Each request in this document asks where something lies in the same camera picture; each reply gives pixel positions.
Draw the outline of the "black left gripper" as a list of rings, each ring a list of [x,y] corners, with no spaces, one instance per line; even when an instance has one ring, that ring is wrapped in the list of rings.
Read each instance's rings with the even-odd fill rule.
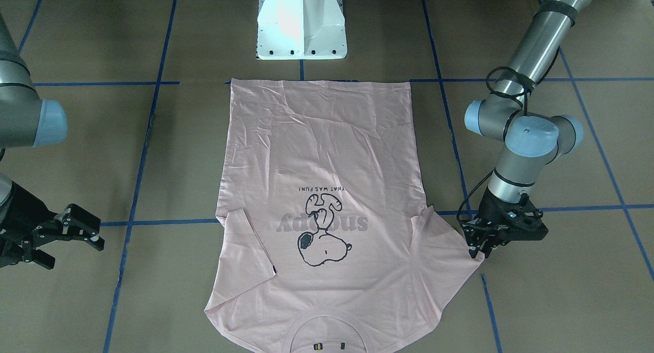
[[[510,241],[539,241],[548,234],[543,213],[533,206],[529,195],[521,193],[516,203],[506,202],[485,190],[476,216],[476,223],[463,223],[469,254],[476,259],[483,253],[487,259],[498,246]]]

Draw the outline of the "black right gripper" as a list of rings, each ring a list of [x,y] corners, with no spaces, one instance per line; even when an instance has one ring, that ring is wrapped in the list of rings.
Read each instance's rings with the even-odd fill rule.
[[[100,225],[100,218],[77,204],[69,204],[56,215],[42,200],[12,183],[2,204],[1,266],[24,262],[52,270],[55,258],[37,248],[55,240],[84,241],[102,251],[105,240],[100,237]]]

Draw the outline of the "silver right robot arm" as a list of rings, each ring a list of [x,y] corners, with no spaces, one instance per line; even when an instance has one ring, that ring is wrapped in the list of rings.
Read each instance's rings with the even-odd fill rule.
[[[56,100],[42,99],[4,20],[1,22],[1,148],[58,144],[67,136],[67,116]],[[41,247],[82,241],[101,251],[101,220],[77,204],[55,213],[33,193],[1,176],[2,267],[35,263],[53,269],[55,258]]]

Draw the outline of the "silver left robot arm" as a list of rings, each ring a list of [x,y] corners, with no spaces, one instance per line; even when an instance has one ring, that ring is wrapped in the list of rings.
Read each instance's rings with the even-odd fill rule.
[[[547,117],[530,108],[532,93],[553,66],[565,36],[592,0],[543,0],[509,62],[485,78],[488,96],[464,115],[468,130],[502,142],[476,216],[459,220],[471,258],[512,241],[548,234],[543,213],[530,199],[547,164],[575,150],[584,138],[577,118]]]

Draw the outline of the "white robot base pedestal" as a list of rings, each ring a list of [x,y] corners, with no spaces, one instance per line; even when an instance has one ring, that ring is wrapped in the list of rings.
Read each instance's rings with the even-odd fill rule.
[[[255,54],[260,60],[346,58],[343,0],[259,0]]]

